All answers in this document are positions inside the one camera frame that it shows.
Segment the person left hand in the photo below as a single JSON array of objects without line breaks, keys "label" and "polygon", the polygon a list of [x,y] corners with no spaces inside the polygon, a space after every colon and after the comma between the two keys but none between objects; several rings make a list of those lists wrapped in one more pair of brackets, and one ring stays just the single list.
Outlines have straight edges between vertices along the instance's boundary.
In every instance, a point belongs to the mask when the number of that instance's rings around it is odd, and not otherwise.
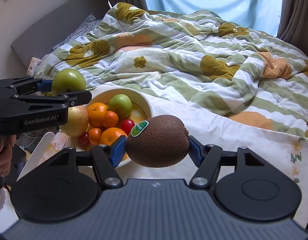
[{"label": "person left hand", "polygon": [[0,140],[0,176],[5,177],[10,172],[11,161],[13,156],[13,147],[16,143],[16,135],[12,135],[8,139],[8,143],[4,146],[3,140]]}]

